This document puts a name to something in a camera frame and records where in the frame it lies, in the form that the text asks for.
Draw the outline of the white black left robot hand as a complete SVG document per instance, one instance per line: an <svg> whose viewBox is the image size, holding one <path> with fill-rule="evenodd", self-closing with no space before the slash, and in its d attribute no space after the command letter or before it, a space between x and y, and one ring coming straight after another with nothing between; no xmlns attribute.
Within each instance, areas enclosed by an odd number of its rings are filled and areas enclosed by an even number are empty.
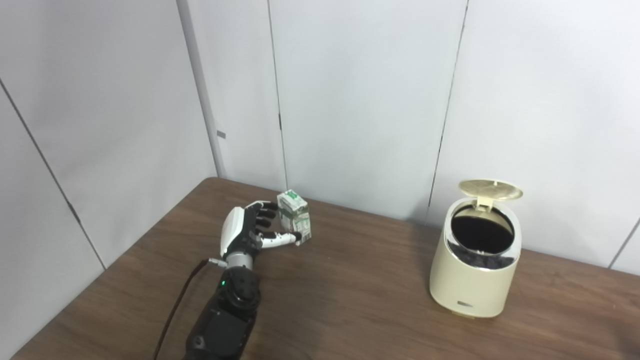
<svg viewBox="0 0 640 360"><path fill-rule="evenodd" d="M233 253L252 258L263 249L279 248L289 244L300 245L301 232L269 231L272 219L278 215L278 204L258 200L245 207L236 206L222 224L220 254L226 260Z"/></svg>

